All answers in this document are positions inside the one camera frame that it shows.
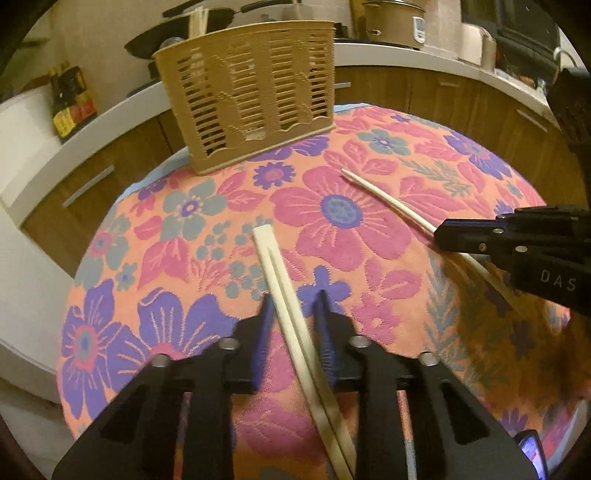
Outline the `dark sauce bottles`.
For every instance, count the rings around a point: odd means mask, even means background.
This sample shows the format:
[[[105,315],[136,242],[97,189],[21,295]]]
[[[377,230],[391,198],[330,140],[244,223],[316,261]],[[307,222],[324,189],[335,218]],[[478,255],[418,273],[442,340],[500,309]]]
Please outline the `dark sauce bottles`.
[[[61,143],[97,117],[97,109],[82,71],[67,62],[49,70],[52,91],[52,124]]]

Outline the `wooden kitchen cabinets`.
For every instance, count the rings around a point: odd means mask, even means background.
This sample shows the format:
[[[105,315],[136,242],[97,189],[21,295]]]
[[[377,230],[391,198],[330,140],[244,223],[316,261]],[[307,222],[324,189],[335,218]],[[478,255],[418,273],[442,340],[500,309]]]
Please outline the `wooden kitchen cabinets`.
[[[474,68],[452,73],[393,66],[339,66],[335,102],[366,102],[448,126],[494,152],[550,204],[585,204],[585,187],[544,98],[520,82]],[[161,85],[95,119],[50,155],[8,203],[15,224],[74,274],[123,190],[184,146]]]

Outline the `white kitchen countertop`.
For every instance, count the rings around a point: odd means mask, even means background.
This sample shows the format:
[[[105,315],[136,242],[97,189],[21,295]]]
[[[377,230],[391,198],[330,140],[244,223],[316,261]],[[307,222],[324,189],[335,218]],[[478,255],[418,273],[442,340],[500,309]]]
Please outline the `white kitchen countertop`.
[[[57,360],[70,423],[95,418],[153,356],[198,355],[256,311],[270,290],[263,226],[305,319],[325,293],[356,333],[409,356],[433,348],[491,404],[532,389],[566,310],[444,257],[369,186],[433,225],[541,197],[445,125],[368,102],[334,109],[328,65],[301,61],[304,50],[281,43],[263,72],[246,43],[236,66],[201,52],[178,63],[188,148],[111,207],[75,264]]]

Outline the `tan plastic utensil basket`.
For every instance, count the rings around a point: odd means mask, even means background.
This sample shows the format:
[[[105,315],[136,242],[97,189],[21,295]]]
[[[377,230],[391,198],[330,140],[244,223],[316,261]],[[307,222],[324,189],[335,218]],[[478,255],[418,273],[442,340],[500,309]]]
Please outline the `tan plastic utensil basket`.
[[[160,49],[154,59],[197,175],[335,125],[332,22],[228,28]]]

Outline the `metal spoon in basket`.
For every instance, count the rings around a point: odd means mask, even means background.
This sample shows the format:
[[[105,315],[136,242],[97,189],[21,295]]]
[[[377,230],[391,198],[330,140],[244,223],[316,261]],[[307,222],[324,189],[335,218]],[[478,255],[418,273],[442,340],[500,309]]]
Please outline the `metal spoon in basket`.
[[[160,49],[164,49],[164,48],[167,48],[167,47],[169,47],[169,46],[172,46],[172,45],[175,45],[175,44],[177,44],[177,43],[180,43],[180,42],[182,42],[182,41],[183,41],[183,38],[181,38],[181,37],[177,37],[177,36],[175,36],[175,37],[169,37],[169,38],[166,38],[166,39],[165,39],[165,40],[164,40],[164,41],[163,41],[163,42],[160,44],[159,48],[160,48]]]

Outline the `brown rice cooker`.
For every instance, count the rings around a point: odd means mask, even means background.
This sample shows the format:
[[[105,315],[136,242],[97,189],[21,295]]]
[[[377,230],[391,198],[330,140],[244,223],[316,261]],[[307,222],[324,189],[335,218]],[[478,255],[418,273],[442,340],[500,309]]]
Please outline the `brown rice cooker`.
[[[425,8],[411,1],[363,3],[370,41],[421,50],[426,43]]]

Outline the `black frying pan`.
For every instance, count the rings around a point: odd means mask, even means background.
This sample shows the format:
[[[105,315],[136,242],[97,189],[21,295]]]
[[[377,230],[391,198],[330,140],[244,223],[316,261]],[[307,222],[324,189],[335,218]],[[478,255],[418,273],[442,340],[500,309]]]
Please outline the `black frying pan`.
[[[159,24],[129,40],[124,45],[124,49],[135,58],[150,60],[153,54],[162,48],[162,44],[169,39],[184,41],[199,34],[224,30],[238,14],[270,6],[289,5],[290,1],[256,1],[246,4],[238,10],[228,7],[212,8],[207,10],[205,18],[197,20],[194,10],[190,12],[188,8],[201,4],[202,1],[187,1],[166,10],[162,13],[163,20]]]

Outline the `phone screen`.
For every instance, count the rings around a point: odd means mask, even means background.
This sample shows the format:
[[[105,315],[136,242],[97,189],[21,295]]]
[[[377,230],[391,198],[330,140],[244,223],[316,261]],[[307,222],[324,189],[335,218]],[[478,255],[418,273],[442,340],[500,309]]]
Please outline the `phone screen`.
[[[538,479],[548,480],[546,456],[538,432],[534,429],[524,430],[516,434],[514,440],[534,466]]]

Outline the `floral pink tablecloth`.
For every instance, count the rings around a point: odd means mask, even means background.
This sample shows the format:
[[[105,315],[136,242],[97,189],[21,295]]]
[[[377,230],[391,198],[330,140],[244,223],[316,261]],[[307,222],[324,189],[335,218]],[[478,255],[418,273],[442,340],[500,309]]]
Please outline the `floral pink tablecloth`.
[[[370,105],[339,112],[325,135],[204,177],[179,152],[115,201],[75,275],[58,358],[71,432],[153,355],[199,354],[256,313],[266,279],[252,230],[270,224],[304,315],[325,291],[388,350],[435,352],[508,433],[537,430],[556,466],[583,420],[560,399],[552,353],[568,312],[523,293],[508,303],[343,170],[435,225],[542,203],[471,139]]]

